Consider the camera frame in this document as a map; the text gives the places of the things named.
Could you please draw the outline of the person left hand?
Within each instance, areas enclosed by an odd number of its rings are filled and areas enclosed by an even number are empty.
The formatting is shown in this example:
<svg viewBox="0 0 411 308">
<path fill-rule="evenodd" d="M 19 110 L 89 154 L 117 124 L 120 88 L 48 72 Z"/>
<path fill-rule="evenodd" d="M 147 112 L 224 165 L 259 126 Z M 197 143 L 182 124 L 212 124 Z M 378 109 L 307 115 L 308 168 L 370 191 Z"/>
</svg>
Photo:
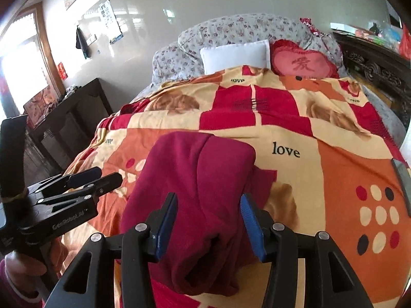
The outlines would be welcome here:
<svg viewBox="0 0 411 308">
<path fill-rule="evenodd" d="M 36 279 L 47 272 L 47 267 L 37 259 L 19 252 L 11 252 L 5 257 L 5 270 L 18 292 L 27 297 L 34 297 L 37 294 Z"/>
</svg>

